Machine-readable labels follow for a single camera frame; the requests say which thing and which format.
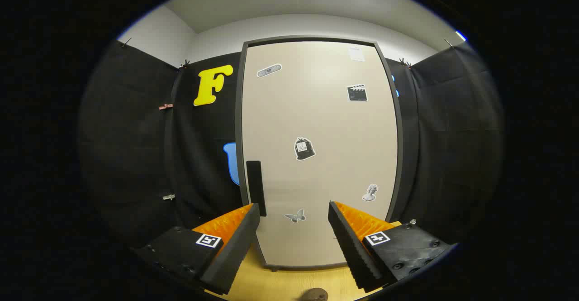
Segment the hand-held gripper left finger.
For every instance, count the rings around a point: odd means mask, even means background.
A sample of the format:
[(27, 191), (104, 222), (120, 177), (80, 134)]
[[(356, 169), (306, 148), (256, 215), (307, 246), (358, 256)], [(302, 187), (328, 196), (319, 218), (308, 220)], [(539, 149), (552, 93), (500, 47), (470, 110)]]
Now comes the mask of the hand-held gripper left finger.
[(194, 229), (172, 227), (133, 252), (182, 285), (226, 295), (260, 220), (259, 205), (250, 203)]

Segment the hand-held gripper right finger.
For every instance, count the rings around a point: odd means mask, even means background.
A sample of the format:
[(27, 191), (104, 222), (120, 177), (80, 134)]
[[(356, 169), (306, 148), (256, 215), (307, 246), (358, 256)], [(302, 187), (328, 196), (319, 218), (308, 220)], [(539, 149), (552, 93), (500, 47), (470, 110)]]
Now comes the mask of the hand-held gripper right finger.
[(327, 219), (365, 292), (405, 284), (455, 250), (415, 223), (394, 225), (337, 201), (329, 203)]

